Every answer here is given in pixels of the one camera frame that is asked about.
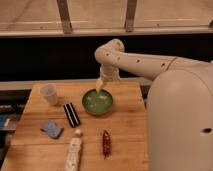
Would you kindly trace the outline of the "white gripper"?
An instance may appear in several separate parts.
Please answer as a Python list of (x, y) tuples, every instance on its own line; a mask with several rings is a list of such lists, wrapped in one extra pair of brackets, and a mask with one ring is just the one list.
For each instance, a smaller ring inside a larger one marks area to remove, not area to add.
[(118, 81), (120, 79), (119, 69), (116, 67), (102, 66), (100, 77), (96, 81), (96, 91), (99, 92), (104, 87), (104, 81)]

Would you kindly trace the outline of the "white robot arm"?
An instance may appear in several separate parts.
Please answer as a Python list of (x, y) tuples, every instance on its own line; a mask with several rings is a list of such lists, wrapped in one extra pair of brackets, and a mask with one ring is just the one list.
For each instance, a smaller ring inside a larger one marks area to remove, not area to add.
[(151, 171), (213, 171), (213, 61), (127, 53), (113, 39), (98, 47), (100, 78), (121, 70), (152, 81), (147, 96)]

